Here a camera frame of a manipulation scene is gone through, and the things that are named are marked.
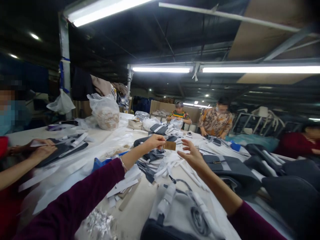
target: hand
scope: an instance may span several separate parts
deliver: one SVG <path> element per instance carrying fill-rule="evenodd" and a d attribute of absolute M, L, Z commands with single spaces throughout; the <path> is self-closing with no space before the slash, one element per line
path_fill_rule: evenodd
<path fill-rule="evenodd" d="M 184 158 L 189 165 L 198 172 L 199 170 L 203 170 L 205 168 L 208 168 L 208 165 L 203 160 L 201 153 L 198 149 L 193 145 L 193 143 L 187 139 L 182 139 L 183 145 L 186 146 L 183 148 L 183 150 L 190 151 L 190 153 L 183 153 L 181 151 L 178 151 L 178 155 L 182 158 Z"/>
<path fill-rule="evenodd" d="M 41 162 L 49 157 L 55 150 L 56 146 L 42 146 L 37 148 L 29 157 L 29 159 L 34 159 L 35 161 Z"/>
<path fill-rule="evenodd" d="M 54 143 L 50 139 L 33 139 L 27 145 L 24 146 L 15 146 L 10 148 L 10 155 L 22 153 L 25 151 L 34 151 L 37 147 L 30 147 L 33 141 L 38 141 L 39 143 L 46 144 L 47 146 L 54 146 Z"/>
<path fill-rule="evenodd" d="M 162 135 L 153 134 L 142 145 L 145 147 L 146 152 L 150 152 L 152 149 L 161 147 L 166 143 L 166 139 Z"/>
<path fill-rule="evenodd" d="M 207 136 L 208 134 L 206 133 L 206 131 L 201 131 L 201 135 L 205 137 L 205 136 Z"/>

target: red shirt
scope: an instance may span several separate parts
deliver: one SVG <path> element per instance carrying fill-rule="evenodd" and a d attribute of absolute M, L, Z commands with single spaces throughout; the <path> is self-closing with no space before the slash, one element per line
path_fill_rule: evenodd
<path fill-rule="evenodd" d="M 296 159 L 299 156 L 312 155 L 312 149 L 320 149 L 320 141 L 314 144 L 302 133 L 287 133 L 280 140 L 274 153 Z"/>

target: metal beam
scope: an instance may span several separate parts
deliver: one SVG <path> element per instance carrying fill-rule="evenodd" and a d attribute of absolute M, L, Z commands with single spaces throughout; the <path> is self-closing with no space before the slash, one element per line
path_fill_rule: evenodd
<path fill-rule="evenodd" d="M 243 22 L 258 24 L 258 25 L 262 25 L 262 26 L 266 26 L 266 27 L 276 28 L 276 29 L 280 29 L 283 31 L 289 31 L 289 32 L 299 32 L 300 31 L 300 28 L 286 26 L 286 25 L 268 22 L 268 21 L 263 21 L 263 20 L 259 20 L 259 19 L 255 19 L 255 18 L 244 17 L 241 15 L 236 15 L 236 14 L 231 14 L 231 13 L 214 11 L 212 9 L 195 8 L 195 7 L 188 7 L 188 6 L 182 6 L 182 5 L 170 4 L 170 3 L 159 3 L 159 7 L 166 7 L 166 8 L 172 8 L 172 9 L 178 9 L 178 10 L 184 10 L 184 11 L 190 11 L 190 12 L 215 15 L 215 16 L 219 16 L 219 17 L 225 17 L 225 18 L 230 18 L 230 19 L 239 20 L 239 21 L 243 21 Z M 310 33 L 309 36 L 319 38 L 320 34 Z"/>
<path fill-rule="evenodd" d="M 274 59 L 276 56 L 280 55 L 293 45 L 295 45 L 297 42 L 301 41 L 305 37 L 307 37 L 310 33 L 316 30 L 316 25 L 314 23 L 309 24 L 308 26 L 302 28 L 299 32 L 294 34 L 292 37 L 284 41 L 282 44 L 280 44 L 278 47 L 276 47 L 273 51 L 268 53 L 264 58 L 262 58 L 260 61 L 270 61 Z"/>
<path fill-rule="evenodd" d="M 58 13 L 58 18 L 61 56 L 70 59 L 68 22 L 62 13 Z M 69 91 L 68 96 L 71 97 L 70 62 L 63 62 L 63 76 L 64 88 Z M 72 119 L 72 111 L 66 114 L 66 119 Z"/>

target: ceiling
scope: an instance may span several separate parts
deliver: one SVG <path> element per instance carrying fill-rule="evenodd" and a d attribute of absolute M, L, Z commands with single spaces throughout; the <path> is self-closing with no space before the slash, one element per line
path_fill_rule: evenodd
<path fill-rule="evenodd" d="M 47 3 L 41 0 L 11 0 L 1 3 L 0 51 L 57 70 L 60 60 L 58 12 L 72 2 L 74 1 L 56 0 Z M 240 21 L 160 8 L 158 2 L 153 1 L 79 28 L 70 24 L 71 62 L 108 81 L 126 83 L 127 64 L 229 60 L 228 54 L 240 32 Z M 205 9 L 211 9 L 219 3 L 218 11 L 245 15 L 248 5 L 254 1 L 161 2 Z M 33 39 L 30 33 L 39 36 L 40 41 Z M 319 44 L 313 45 L 312 57 L 320 56 L 318 47 Z M 299 49 L 302 53 L 306 52 L 304 50 L 305 48 Z M 241 60 L 252 59 L 243 56 Z M 243 74 L 198 73 L 197 76 L 199 80 L 195 82 L 191 73 L 137 72 L 134 73 L 131 86 L 151 88 L 159 97 L 216 102 L 219 97 L 227 96 L 237 102 L 272 104 L 300 113 L 317 115 L 320 112 L 319 76 L 311 76 L 291 85 L 237 83 Z"/>

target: metal pole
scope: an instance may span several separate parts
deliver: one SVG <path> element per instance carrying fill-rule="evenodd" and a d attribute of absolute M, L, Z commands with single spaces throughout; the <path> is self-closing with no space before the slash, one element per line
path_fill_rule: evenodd
<path fill-rule="evenodd" d="M 289 31 L 289 32 L 299 32 L 301 30 L 300 28 L 296 28 L 296 27 L 290 27 L 290 26 L 286 26 L 278 23 L 263 21 L 263 20 L 250 18 L 250 17 L 244 17 L 237 14 L 213 11 L 212 9 L 195 8 L 195 7 L 188 7 L 188 6 L 182 6 L 182 5 L 170 4 L 170 3 L 159 3 L 159 7 L 166 7 L 166 8 L 172 8 L 172 9 L 178 9 L 178 10 L 184 10 L 184 11 L 190 11 L 190 12 L 210 14 L 210 15 L 215 15 L 219 17 L 225 17 L 225 18 L 230 18 L 230 19 L 239 20 L 243 22 L 258 24 L 266 27 L 276 28 L 276 29 Z M 310 33 L 309 36 L 316 37 L 316 38 L 320 37 L 320 35 L 317 33 Z"/>
<path fill-rule="evenodd" d="M 128 97 L 130 97 L 132 76 L 133 74 L 132 74 L 131 64 L 128 64 Z"/>
<path fill-rule="evenodd" d="M 67 59 L 70 59 L 68 22 L 62 13 L 58 13 L 58 18 L 59 18 L 61 56 Z M 70 92 L 71 91 L 70 62 L 63 61 L 63 74 L 64 74 L 64 88 L 66 88 Z M 66 119 L 72 119 L 72 111 L 66 114 Z"/>

